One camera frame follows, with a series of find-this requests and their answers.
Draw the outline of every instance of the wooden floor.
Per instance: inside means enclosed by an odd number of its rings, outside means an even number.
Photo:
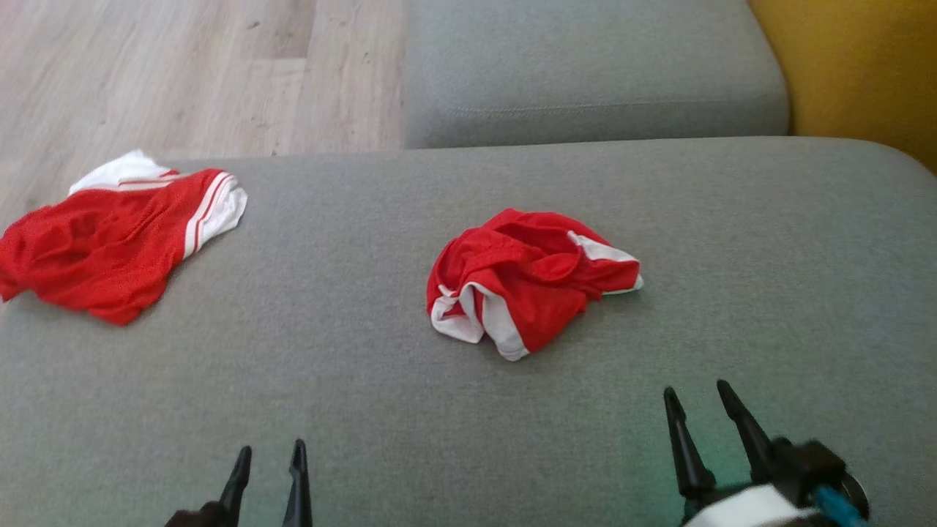
[[[398,148],[403,1],[0,0],[0,230],[135,148]]]

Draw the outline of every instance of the white stripe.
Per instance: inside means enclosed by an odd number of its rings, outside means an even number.
[[[171,181],[167,181],[166,183],[144,183],[144,184],[141,184],[141,185],[133,185],[133,186],[128,186],[128,185],[124,185],[124,186],[120,186],[120,185],[94,185],[94,186],[92,186],[92,187],[80,188],[80,189],[76,190],[75,192],[81,192],[82,190],[110,190],[110,191],[113,191],[113,192],[133,192],[133,191],[136,191],[136,190],[153,190],[154,188],[164,188],[164,187],[168,186],[169,183],[171,183]]]
[[[592,238],[586,238],[581,234],[574,233],[569,231],[566,233],[573,241],[574,244],[583,248],[583,252],[586,253],[586,258],[590,260],[611,260],[612,262],[637,262],[638,260],[634,258],[631,254],[621,250],[620,248],[614,248],[612,246],[607,246],[605,244],[599,243]],[[634,286],[630,289],[622,289],[619,291],[606,291],[602,294],[622,294],[630,293],[632,291],[637,291],[644,287],[644,279],[641,278],[641,275],[638,275],[638,278],[634,281]]]
[[[217,190],[215,191],[216,195],[213,196],[215,198],[214,201],[210,201],[208,203],[210,209],[208,210],[207,214],[205,214],[204,218],[200,219],[195,226],[195,250],[199,250],[201,246],[205,245],[205,242],[207,241],[205,240],[205,222],[211,219],[215,212],[214,209],[222,207],[222,202],[224,201],[225,194],[227,193],[227,189],[225,187],[237,185],[237,180],[234,179],[233,175],[229,173],[223,174],[225,174],[225,176],[221,178],[221,182],[218,183]]]
[[[118,188],[126,181],[160,181],[158,178],[170,169],[157,165],[140,150],[134,150],[97,167],[68,190],[68,195],[90,188],[104,190],[146,190],[147,188]]]
[[[453,291],[444,286],[439,286],[439,289],[443,295],[433,302],[429,315],[430,322],[437,331],[472,344],[477,344],[482,335],[487,333],[495,342],[498,353],[510,361],[530,354],[511,318],[508,303],[502,296],[492,293],[478,282],[466,283],[457,298],[454,297]],[[479,322],[475,314],[476,290],[483,295],[482,322]],[[461,305],[466,314],[444,318],[456,303]]]
[[[218,185],[221,184],[221,180],[224,179],[228,173],[221,172],[215,176],[215,179],[212,180],[212,184],[208,186],[208,189],[201,196],[201,203],[199,203],[199,208],[195,210],[195,214],[192,215],[192,218],[188,220],[186,224],[186,246],[183,250],[183,259],[188,258],[195,252],[195,233],[198,228],[199,219],[202,215],[205,214],[205,210],[208,209],[208,203],[212,201],[212,196],[215,194],[215,189]]]

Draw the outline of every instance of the gray couch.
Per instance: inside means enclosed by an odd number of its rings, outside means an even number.
[[[783,135],[745,0],[410,0],[410,148]]]
[[[937,181],[880,145],[741,138],[199,160],[236,230],[127,328],[17,299],[0,319],[3,525],[153,525],[255,447],[243,525],[280,519],[292,440],[316,525],[677,525],[661,392],[746,477],[715,381],[821,438],[881,525],[937,484]],[[540,354],[436,333],[425,280],[501,209],[579,218],[643,263]]]

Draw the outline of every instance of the yellow cushion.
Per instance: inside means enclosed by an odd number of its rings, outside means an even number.
[[[937,0],[750,0],[791,133],[894,146],[937,173]]]

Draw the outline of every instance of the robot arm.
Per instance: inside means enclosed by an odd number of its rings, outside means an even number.
[[[209,502],[198,512],[179,511],[166,527],[238,527],[241,518],[241,498],[250,477],[250,446],[241,449],[234,462],[231,477],[221,491],[217,502]],[[309,500],[309,469],[306,465],[305,443],[297,439],[290,459],[290,475],[293,484],[287,502],[283,527],[312,527],[311,502]]]
[[[717,487],[690,432],[677,392],[663,392],[677,488],[686,498],[685,527],[864,527],[869,501],[846,465],[819,441],[771,441],[726,381],[716,384],[736,423],[751,466],[751,482]]]

